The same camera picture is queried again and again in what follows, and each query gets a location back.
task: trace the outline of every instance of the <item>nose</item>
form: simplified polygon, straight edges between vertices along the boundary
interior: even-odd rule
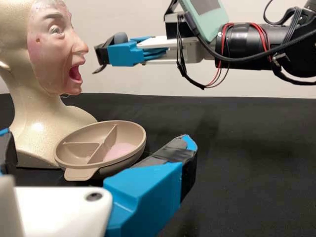
[[[86,45],[76,33],[74,33],[74,41],[73,54],[80,54],[83,56],[89,52],[88,45]]]

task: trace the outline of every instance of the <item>white wall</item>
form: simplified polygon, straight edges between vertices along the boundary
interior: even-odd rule
[[[90,53],[81,68],[84,92],[128,93],[177,96],[251,96],[316,98],[316,87],[299,87],[281,81],[272,72],[231,70],[217,89],[201,91],[181,77],[175,65],[99,67],[93,47],[111,35],[124,31],[129,37],[164,35],[163,14],[171,0],[65,0],[73,14],[77,33],[88,44]],[[232,22],[263,23],[268,0],[222,0]],[[280,19],[291,6],[303,7],[306,0],[275,0],[268,11],[271,20]],[[213,61],[188,66],[189,75],[201,83],[216,72]],[[6,87],[0,80],[0,93]]]

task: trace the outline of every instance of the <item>ear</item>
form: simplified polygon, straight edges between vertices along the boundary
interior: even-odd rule
[[[11,72],[11,68],[2,61],[0,61],[0,69]]]

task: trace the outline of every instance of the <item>black mount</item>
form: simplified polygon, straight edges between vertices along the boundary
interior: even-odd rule
[[[166,25],[166,35],[167,35],[168,40],[177,38],[177,20],[175,18],[174,21],[167,22],[166,15],[175,13],[174,11],[177,8],[178,4],[179,4],[178,0],[172,0],[165,15],[163,16],[163,20]],[[194,34],[190,30],[190,27],[188,26],[186,21],[183,21],[180,23],[179,29],[180,29],[182,38],[194,37]]]
[[[13,174],[18,164],[13,134],[9,132],[0,136],[0,171],[2,174]]]
[[[305,8],[316,12],[316,0],[308,0]]]

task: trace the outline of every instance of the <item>bowl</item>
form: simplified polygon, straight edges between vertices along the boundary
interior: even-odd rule
[[[146,145],[144,128],[129,121],[104,121],[85,126],[62,139],[55,160],[67,181],[105,178],[132,166]]]

